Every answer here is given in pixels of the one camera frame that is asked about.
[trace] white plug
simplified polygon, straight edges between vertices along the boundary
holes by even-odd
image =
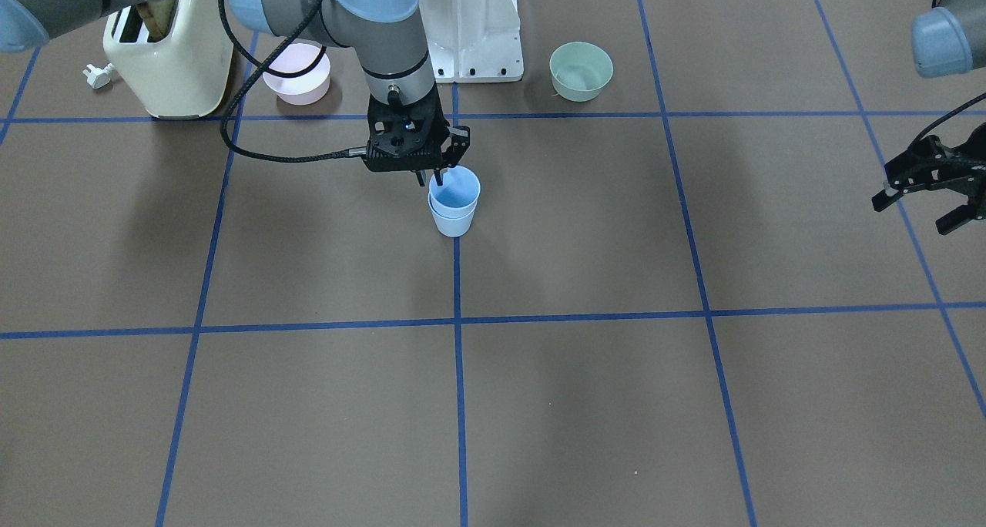
[[[116,67],[112,63],[109,63],[102,69],[89,64],[86,65],[86,69],[82,71],[82,74],[86,75],[86,82],[89,84],[89,88],[99,89],[108,85],[113,80],[114,71],[116,71]]]

